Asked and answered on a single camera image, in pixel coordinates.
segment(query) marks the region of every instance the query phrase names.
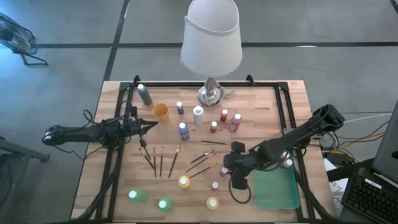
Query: keyboard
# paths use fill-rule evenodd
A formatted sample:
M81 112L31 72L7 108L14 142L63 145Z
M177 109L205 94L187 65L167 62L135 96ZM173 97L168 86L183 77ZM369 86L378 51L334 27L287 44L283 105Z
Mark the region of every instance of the keyboard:
M348 179L341 202L376 223L398 224L398 188L364 168Z

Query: green tray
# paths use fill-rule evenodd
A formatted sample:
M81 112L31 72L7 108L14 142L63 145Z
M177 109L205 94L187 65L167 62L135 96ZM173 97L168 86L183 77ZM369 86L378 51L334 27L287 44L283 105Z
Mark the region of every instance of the green tray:
M254 171L254 199L264 209L293 209L300 206L300 196L293 167L271 172Z

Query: white lampshade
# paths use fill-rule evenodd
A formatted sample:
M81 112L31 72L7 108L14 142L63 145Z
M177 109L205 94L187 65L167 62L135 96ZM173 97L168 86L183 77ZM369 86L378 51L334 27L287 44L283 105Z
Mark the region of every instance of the white lampshade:
M222 77L242 61L239 12L233 0L193 0L185 16L181 63L206 77Z

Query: white paint bottle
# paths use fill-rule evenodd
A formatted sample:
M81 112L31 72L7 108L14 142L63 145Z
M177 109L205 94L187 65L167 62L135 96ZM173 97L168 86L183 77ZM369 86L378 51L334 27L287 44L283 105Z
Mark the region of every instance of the white paint bottle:
M201 106L196 106L193 109L193 120L196 125L203 124L203 108Z

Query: silver lamp base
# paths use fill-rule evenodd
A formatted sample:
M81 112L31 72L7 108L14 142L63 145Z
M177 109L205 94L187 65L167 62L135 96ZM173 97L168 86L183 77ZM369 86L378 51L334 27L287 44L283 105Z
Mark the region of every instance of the silver lamp base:
M203 106L216 106L223 98L220 84L214 78L207 78L198 92L198 100Z

